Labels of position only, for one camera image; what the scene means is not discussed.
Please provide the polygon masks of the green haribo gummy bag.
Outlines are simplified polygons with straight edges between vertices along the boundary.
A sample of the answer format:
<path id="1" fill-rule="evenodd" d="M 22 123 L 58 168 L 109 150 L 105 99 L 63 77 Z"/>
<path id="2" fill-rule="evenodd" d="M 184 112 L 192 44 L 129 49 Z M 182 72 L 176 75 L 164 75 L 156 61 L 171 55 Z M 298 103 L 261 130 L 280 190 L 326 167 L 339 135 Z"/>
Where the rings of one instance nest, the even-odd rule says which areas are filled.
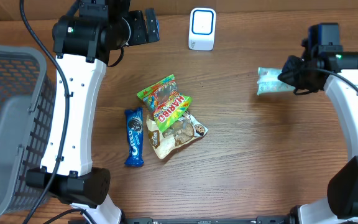
<path id="1" fill-rule="evenodd" d="M 193 101 L 178 91 L 174 74 L 139 91 L 137 97 L 144 102 L 161 132 L 176 122 Z"/>

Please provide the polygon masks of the blue oreo cookie pack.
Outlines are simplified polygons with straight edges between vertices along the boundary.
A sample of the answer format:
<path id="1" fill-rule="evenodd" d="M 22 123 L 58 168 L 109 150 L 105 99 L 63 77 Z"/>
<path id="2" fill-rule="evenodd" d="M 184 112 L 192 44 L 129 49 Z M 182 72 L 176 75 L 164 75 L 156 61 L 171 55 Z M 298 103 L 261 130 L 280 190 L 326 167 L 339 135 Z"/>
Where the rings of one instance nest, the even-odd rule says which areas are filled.
<path id="1" fill-rule="evenodd" d="M 129 156 L 125 165 L 129 167 L 142 167 L 143 152 L 143 110 L 125 110 L 127 142 L 129 143 Z"/>

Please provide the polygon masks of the brown cookie snack bag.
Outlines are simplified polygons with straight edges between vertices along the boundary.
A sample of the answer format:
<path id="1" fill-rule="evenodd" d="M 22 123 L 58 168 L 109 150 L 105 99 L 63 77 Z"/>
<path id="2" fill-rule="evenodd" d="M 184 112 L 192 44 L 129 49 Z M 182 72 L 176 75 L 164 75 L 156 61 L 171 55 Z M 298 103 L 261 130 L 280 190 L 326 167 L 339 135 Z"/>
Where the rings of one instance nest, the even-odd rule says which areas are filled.
<path id="1" fill-rule="evenodd" d="M 147 116 L 149 142 L 159 159 L 165 159 L 173 150 L 189 144 L 208 133 L 206 126 L 186 111 L 167 130 L 161 132 L 157 123 Z"/>

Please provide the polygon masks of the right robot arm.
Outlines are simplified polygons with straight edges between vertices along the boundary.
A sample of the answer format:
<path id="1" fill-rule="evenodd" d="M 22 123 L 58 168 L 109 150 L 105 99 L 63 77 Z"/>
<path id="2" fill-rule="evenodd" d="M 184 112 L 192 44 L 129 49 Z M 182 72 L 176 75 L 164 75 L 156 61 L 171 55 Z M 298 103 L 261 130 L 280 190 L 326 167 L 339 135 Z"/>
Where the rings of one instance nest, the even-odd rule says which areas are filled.
<path id="1" fill-rule="evenodd" d="M 324 91 L 336 110 L 347 164 L 329 181 L 326 197 L 292 209 L 295 223 L 358 223 L 358 52 L 344 51 L 337 23 L 308 30 L 301 57 L 291 55 L 278 79 L 295 95 Z"/>

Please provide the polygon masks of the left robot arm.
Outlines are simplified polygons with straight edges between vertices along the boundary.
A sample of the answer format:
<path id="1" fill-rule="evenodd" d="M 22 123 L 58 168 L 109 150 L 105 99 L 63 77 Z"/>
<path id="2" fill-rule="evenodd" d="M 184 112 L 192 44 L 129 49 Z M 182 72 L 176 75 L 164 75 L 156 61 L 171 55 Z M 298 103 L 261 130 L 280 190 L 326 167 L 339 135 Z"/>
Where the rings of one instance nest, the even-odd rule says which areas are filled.
<path id="1" fill-rule="evenodd" d="M 124 223 L 109 196 L 110 172 L 93 166 L 91 137 L 101 82 L 111 51 L 159 40 L 154 9 L 129 1 L 77 1 L 53 26 L 47 52 L 57 70 L 50 134 L 40 165 L 25 182 L 68 204 L 89 223 Z"/>

